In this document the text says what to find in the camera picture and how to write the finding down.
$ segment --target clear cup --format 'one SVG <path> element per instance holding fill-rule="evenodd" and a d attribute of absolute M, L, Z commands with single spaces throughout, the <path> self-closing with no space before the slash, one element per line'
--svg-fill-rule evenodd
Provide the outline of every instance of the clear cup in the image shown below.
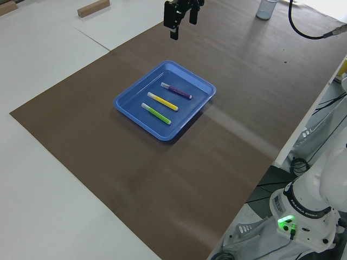
<path fill-rule="evenodd" d="M 256 15 L 260 19 L 269 20 L 278 1 L 279 0 L 261 0 Z"/>

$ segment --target green indicator light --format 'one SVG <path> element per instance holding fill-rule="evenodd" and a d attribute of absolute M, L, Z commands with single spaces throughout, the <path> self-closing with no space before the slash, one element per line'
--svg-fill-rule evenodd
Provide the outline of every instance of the green indicator light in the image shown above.
<path fill-rule="evenodd" d="M 279 220 L 277 220 L 278 226 L 279 226 L 281 229 L 283 229 L 284 224 L 293 221 L 293 219 L 294 219 L 294 216 L 293 216 L 293 215 L 289 215 L 289 216 L 280 218 Z"/>

